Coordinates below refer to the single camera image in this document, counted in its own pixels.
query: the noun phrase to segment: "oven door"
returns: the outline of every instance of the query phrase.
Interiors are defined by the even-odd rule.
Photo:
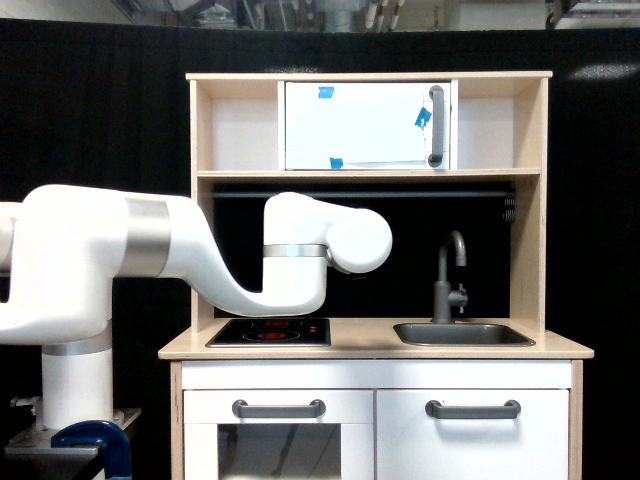
[[[188,390],[186,480],[373,479],[371,390]]]

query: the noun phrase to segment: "gray handle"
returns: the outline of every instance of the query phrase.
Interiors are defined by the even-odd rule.
[[[309,405],[248,405],[244,400],[236,400],[231,410],[238,418],[318,418],[327,408],[322,400]]]
[[[506,420],[517,418],[520,404],[509,400],[503,407],[443,407],[437,400],[425,405],[427,415],[441,420]]]
[[[444,90],[434,85],[429,90],[429,96],[433,99],[433,137],[429,166],[438,167],[444,155]]]

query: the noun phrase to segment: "ceiling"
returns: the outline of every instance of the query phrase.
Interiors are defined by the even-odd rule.
[[[311,32],[635,28],[640,0],[0,0],[0,17]]]

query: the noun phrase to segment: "white cabinet door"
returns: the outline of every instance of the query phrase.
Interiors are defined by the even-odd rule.
[[[373,445],[372,390],[184,392],[186,480],[373,480]]]
[[[426,404],[503,406],[515,419],[436,419]],[[379,390],[378,480],[566,480],[567,390]]]

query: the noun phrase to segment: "black curtain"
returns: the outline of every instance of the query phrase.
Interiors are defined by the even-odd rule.
[[[635,30],[331,35],[0,20],[0,200],[49,183],[188,195],[187,72],[552,70],[547,326],[596,351],[584,478],[632,479],[638,45]],[[169,373],[157,351],[188,327],[189,289],[116,279],[113,305],[115,404],[144,411],[134,478],[168,479]],[[40,393],[39,361],[37,347],[0,347],[2,446],[31,421],[8,405]]]

